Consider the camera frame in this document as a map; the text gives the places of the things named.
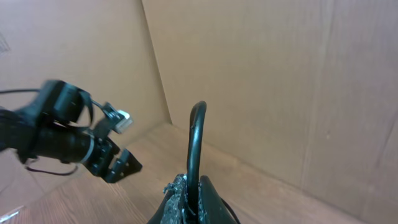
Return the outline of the brown cardboard backdrop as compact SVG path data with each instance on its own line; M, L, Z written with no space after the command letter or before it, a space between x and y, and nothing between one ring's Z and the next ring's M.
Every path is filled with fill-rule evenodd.
M15 223L146 223L199 101L200 172L242 223L397 222L396 1L2 1L1 105L48 79L127 111L111 139L143 168L107 184L6 151Z

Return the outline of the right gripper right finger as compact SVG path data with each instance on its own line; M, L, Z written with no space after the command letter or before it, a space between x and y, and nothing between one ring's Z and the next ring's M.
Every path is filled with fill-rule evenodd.
M206 175L200 177L198 212L200 224L237 224Z

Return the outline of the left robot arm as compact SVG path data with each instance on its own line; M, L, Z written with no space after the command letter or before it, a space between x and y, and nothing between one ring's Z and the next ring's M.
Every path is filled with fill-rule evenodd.
M47 80L37 93L17 110L1 108L1 150L15 149L24 165L40 157L82 164L110 184L141 171L133 154L109 138L130 127L129 113L108 102L99 105L87 91L61 80Z

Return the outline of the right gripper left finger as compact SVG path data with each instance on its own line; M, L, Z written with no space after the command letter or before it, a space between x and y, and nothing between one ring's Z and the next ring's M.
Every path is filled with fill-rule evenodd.
M178 174L173 182L165 186L163 190L165 197L147 224L185 223L186 188L186 175Z

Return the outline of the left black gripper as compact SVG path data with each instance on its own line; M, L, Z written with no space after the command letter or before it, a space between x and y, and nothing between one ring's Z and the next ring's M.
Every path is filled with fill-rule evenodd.
M107 126L97 124L91 131L90 147L83 165L91 174L101 177L107 183L116 183L123 178L140 172L142 164L133 154L124 149L121 156L109 168L120 148L108 137L111 130Z

